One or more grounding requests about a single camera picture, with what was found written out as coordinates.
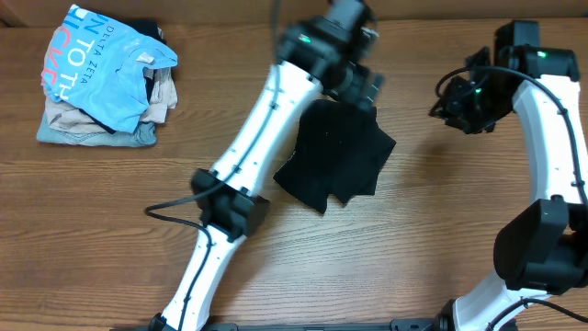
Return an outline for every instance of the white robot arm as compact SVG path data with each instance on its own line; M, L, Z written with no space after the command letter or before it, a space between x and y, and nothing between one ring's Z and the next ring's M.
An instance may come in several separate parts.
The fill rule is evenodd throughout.
M476 95L460 97L456 91L464 89L465 80L454 78L430 114L478 133L493 131L494 122L513 110L523 127L531 173L531 206L499 233L495 269L468 295L448 303L435 331L500 330L533 300L588 283L586 247L578 245L586 238L581 178L588 177L580 75L572 51L539 48L538 39L535 22L500 28L494 61L502 67L489 66L487 49L469 57L469 67L456 72L471 71L472 80L485 83L474 87ZM576 234L563 234L568 225Z
M197 200L203 210L202 226L196 225L200 235L184 278L149 330L199 331L207 323L212 297L231 257L263 221L268 201L259 192L304 109L321 93L353 104L358 111L371 108L381 77L370 77L369 70L358 63L377 38L377 33L364 27L370 20L372 13L362 2L340 0L325 17L289 27L277 47L277 64L270 68L236 139L210 171L194 175L196 195L147 209L148 214L167 221L171 218L152 211L190 200Z
M544 74L538 82L551 90L568 110L578 142L578 155L583 176L588 177L586 143L580 123L578 101L580 83L569 77ZM518 115L525 134L531 172L530 203L562 196L570 203L582 203L575 181L571 144L566 125L558 108L548 96L533 84L523 81L513 96L514 112ZM545 290L508 290L506 282L493 270L468 295L454 303L453 320L456 331L483 331L488 324L522 298L546 300ZM505 316L495 327L500 328L525 309L520 306Z

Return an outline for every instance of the black cable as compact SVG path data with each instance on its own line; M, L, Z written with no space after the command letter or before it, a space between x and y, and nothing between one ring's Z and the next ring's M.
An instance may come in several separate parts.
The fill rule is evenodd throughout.
M262 123L261 127L259 128L259 131L255 135L254 139L251 141L251 144L249 145L249 147L247 147L247 149L243 153L243 156L241 157L239 162L233 167L231 173L226 178L224 178L222 181L220 181L215 186L213 186L212 188L209 188L203 192L192 195L190 197L149 206L149 207L145 208L145 211L144 211L146 215L151 216L151 217L156 218L161 221L180 223L183 225L195 227L198 230L200 230L205 236L207 236L207 239L208 239L208 243L206 245L206 253L204 254L204 258L202 259L202 262L200 263L200 267L198 267L198 270L197 270L196 274L194 275L192 282L190 282L190 286L188 287L186 297L184 298L184 307L182 309L182 314L180 316L180 321L179 321L177 331L182 331L182 326L184 324L184 318L186 317L187 304L190 301L190 293L194 289L194 286L196 284L196 280L198 279L198 276L200 276L200 273L202 272L202 269L204 268L204 265L206 264L206 261L209 258L210 249L212 248L213 243L212 243L212 238L210 237L209 231L205 227L203 227L202 225L200 225L198 223L191 222L191 221L182 220L182 219L179 219L176 217L164 216L164 215L155 213L153 211L160 210L163 208L178 206L178 205L185 204L185 203L192 202L192 201L198 201L198 200L206 198L210 194L221 189L226 184L226 182L229 181L229 179L231 179L232 176L234 176L237 173L237 171L241 168L241 166L245 162L245 159L247 158L249 153L251 153L251 151L254 149L255 144L257 143L257 141L261 137L262 133L266 129L267 123L270 121L270 119L272 117L273 110L275 110L277 108L277 100L278 100L279 93L280 93L280 68L279 68L279 65L277 64L277 40L278 40L277 24L279 21L280 4L281 4L280 0L274 0L273 5L272 5L272 11L271 11L272 52L273 52L274 56L276 57L276 60L274 61L274 63L276 63L276 64L274 64L274 67L276 70L276 75L275 75L276 81L274 83L274 85L275 85L274 94L272 96L272 101L269 105L267 115L264 118L264 122Z
M586 197L586 191L584 190L584 181L582 180L582 173L580 169L580 157L578 156L578 143L576 142L576 135L574 134L573 127L571 126L570 115L568 114L568 110L563 107L560 102L560 99L557 98L548 88L546 88L543 84L539 83L537 79L523 73L519 73L516 70L504 68L501 66L475 66L475 67L464 67L459 68L457 70L452 71L449 74L446 74L439 80L437 85L435 86L435 93L439 94L441 89L441 85L445 83L445 81L456 74L471 72L471 71L495 71L504 74L510 74L517 76L518 78L522 78L529 83L537 86L541 91L543 91L553 103L558 107L560 111L560 115L563 117L564 122L566 123L566 129L568 130L568 135L570 138L570 148L571 148L571 160L573 162L573 172L575 177L575 185L578 189L578 193L580 194L580 198L582 199L582 204L584 206L588 206L588 198Z
M561 306L558 306L555 303L551 303L551 302L547 302L544 300L539 300L539 299L521 299L521 301L511 305L510 307L504 309L504 311L502 311L498 316L496 316L496 318L494 318L489 324L488 327L486 327L486 331L493 331L494 328L506 317L508 316L510 313L512 313L513 311L515 311L517 308L521 307L522 305L525 306L525 308L528 308L528 305L530 303L536 303L536 304L541 304L544 305L546 307L549 307L553 310L556 310L562 314L566 314L567 316L578 320L580 322L583 323L588 323L588 317L584 317L582 315L576 314L572 311L569 311Z

